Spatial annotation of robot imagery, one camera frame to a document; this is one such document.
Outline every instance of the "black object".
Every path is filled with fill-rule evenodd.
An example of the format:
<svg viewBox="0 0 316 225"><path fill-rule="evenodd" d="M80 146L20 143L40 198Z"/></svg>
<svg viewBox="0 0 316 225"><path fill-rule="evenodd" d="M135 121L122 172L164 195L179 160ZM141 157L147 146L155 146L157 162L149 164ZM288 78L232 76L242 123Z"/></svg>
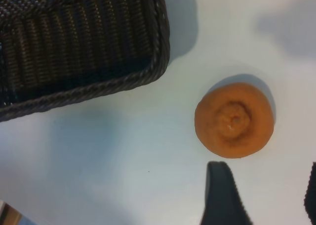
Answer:
<svg viewBox="0 0 316 225"><path fill-rule="evenodd" d="M201 225L251 225L231 169L225 162L207 165L205 211Z"/></svg>
<svg viewBox="0 0 316 225"><path fill-rule="evenodd" d="M316 163L313 163L311 177L305 195L304 206L313 225L316 225Z"/></svg>
<svg viewBox="0 0 316 225"><path fill-rule="evenodd" d="M0 0L0 122L149 84L169 52L164 0Z"/></svg>

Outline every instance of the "wicker weave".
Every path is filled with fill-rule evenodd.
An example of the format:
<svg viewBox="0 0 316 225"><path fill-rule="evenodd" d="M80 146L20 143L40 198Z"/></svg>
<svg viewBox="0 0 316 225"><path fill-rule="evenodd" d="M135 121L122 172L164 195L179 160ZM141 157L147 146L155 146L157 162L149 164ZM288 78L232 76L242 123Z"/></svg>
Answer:
<svg viewBox="0 0 316 225"><path fill-rule="evenodd" d="M158 79L164 0L0 0L0 121Z"/></svg>

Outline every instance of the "white table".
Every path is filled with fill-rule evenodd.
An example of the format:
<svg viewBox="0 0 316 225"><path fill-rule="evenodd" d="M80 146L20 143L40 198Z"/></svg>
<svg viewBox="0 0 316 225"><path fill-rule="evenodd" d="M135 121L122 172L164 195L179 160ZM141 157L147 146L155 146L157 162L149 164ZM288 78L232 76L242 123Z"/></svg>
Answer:
<svg viewBox="0 0 316 225"><path fill-rule="evenodd" d="M255 225L308 225L316 161L316 0L166 0L172 62L135 90L0 124L0 198L38 225L198 225L206 163L194 111L218 81L252 74L275 132L225 160Z"/></svg>

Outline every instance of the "orange round object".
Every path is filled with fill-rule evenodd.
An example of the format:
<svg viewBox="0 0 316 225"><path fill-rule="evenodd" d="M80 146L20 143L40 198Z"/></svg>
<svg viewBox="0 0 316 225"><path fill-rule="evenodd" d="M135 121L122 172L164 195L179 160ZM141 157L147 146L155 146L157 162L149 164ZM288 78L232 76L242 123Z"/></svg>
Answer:
<svg viewBox="0 0 316 225"><path fill-rule="evenodd" d="M213 153L242 158L269 141L274 118L266 96L246 83L234 83L206 95L195 112L197 137Z"/></svg>

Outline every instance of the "woven basket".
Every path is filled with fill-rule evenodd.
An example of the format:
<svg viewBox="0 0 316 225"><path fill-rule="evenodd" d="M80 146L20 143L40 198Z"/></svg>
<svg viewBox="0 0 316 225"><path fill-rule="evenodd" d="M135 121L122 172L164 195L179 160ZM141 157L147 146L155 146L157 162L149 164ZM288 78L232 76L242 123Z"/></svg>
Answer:
<svg viewBox="0 0 316 225"><path fill-rule="evenodd" d="M169 52L164 0L0 0L0 122L149 84Z"/></svg>

